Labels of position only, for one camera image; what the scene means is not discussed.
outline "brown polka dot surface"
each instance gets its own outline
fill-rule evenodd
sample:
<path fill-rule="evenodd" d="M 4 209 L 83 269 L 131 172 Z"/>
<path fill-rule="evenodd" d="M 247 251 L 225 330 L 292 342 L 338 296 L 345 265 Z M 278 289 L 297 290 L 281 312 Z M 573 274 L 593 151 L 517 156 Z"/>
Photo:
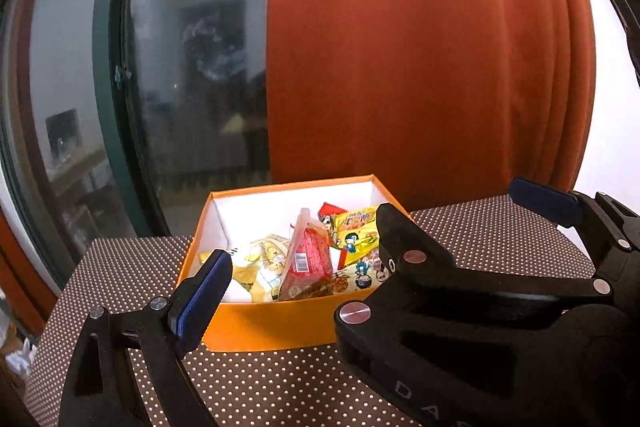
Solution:
<path fill-rule="evenodd" d="M 590 277 L 590 261 L 555 226 L 507 196 L 413 212 L 459 267 L 523 275 Z M 43 426 L 58 409 L 74 345 L 87 313 L 142 308 L 170 295 L 189 238 L 99 239 L 56 304 L 38 346 L 25 403 Z M 130 351 L 140 393 L 155 426 L 168 422 L 142 352 Z M 221 426 L 403 427 L 417 423 L 354 377 L 335 345 L 255 353 L 212 353 L 204 344 L 184 366 Z"/>

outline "blue gripper pad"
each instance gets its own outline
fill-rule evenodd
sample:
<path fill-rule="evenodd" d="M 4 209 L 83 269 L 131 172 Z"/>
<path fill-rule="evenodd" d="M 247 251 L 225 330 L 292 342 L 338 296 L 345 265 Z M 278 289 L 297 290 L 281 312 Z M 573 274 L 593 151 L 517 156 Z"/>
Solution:
<path fill-rule="evenodd" d="M 514 178 L 509 184 L 509 195 L 519 206 L 566 229 L 576 227 L 582 222 L 582 207 L 573 194 L 524 178 Z"/>
<path fill-rule="evenodd" d="M 196 275 L 182 281 L 171 295 L 167 315 L 169 328 L 176 336 L 174 351 L 178 359 L 200 344 L 232 273 L 231 256 L 224 250 L 216 250 Z"/>

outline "snack wrapper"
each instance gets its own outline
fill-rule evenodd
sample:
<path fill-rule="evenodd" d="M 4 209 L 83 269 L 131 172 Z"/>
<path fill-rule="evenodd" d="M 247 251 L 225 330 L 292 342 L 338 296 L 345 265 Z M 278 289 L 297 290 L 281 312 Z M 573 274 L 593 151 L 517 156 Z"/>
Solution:
<path fill-rule="evenodd" d="M 345 212 L 347 212 L 347 210 L 344 208 L 327 203 L 326 201 L 322 204 L 320 210 L 318 210 L 318 219 L 326 227 L 332 245 L 334 245 L 334 239 L 332 236 L 332 232 L 334 231 L 334 216 L 344 214 Z"/>
<path fill-rule="evenodd" d="M 247 247 L 229 252 L 233 263 L 232 278 L 251 295 L 251 302 L 278 299 L 288 247 L 288 239 L 270 234 Z M 210 252 L 199 254 L 200 262 L 204 264 L 209 255 Z"/>
<path fill-rule="evenodd" d="M 342 250 L 338 269 L 356 263 L 378 247 L 377 209 L 377 205 L 368 206 L 334 216 L 333 240 Z"/>
<path fill-rule="evenodd" d="M 278 300 L 289 301 L 331 295 L 333 268 L 328 233 L 303 208 L 287 251 Z"/>
<path fill-rule="evenodd" d="M 350 264 L 334 273 L 331 288 L 334 294 L 377 288 L 388 277 L 389 272 L 380 261 L 378 248 L 374 248 L 357 263 Z"/>

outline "red snack package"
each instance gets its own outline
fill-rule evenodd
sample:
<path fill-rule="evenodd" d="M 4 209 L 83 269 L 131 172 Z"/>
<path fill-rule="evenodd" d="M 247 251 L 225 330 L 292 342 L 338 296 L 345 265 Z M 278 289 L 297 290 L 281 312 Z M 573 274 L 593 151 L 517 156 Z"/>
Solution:
<path fill-rule="evenodd" d="M 344 214 L 347 212 L 344 208 L 340 208 L 340 206 L 335 206 L 334 204 L 327 203 L 326 201 L 318 210 L 318 219 L 324 223 L 324 219 L 326 217 L 336 216 L 337 214 Z"/>
<path fill-rule="evenodd" d="M 333 272 L 327 231 L 303 208 L 287 251 L 278 300 L 332 295 Z"/>
<path fill-rule="evenodd" d="M 318 210 L 318 219 L 326 228 L 326 231 L 329 234 L 329 241 L 331 245 L 335 245 L 334 216 L 337 216 L 338 214 L 344 214 L 345 212 L 347 211 L 344 208 L 335 206 L 331 203 L 327 203 L 326 201 L 322 204 L 320 210 Z"/>

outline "yellow snack bag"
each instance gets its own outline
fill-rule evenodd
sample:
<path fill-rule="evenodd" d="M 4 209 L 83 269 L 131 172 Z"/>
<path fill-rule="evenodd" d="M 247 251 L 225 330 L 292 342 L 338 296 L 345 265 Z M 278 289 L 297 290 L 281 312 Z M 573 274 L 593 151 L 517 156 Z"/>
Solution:
<path fill-rule="evenodd" d="M 356 263 L 378 247 L 377 209 L 378 205 L 368 206 L 334 216 L 333 240 L 341 249 L 338 269 Z"/>
<path fill-rule="evenodd" d="M 252 302 L 271 302 L 278 299 L 289 239 L 269 234 L 229 251 L 233 263 L 233 279 L 251 295 Z M 198 254 L 201 264 L 211 255 Z"/>
<path fill-rule="evenodd" d="M 357 263 L 334 273 L 331 288 L 334 295 L 354 292 L 366 288 L 377 288 L 389 277 L 389 272 L 380 261 L 378 248 L 374 248 Z"/>

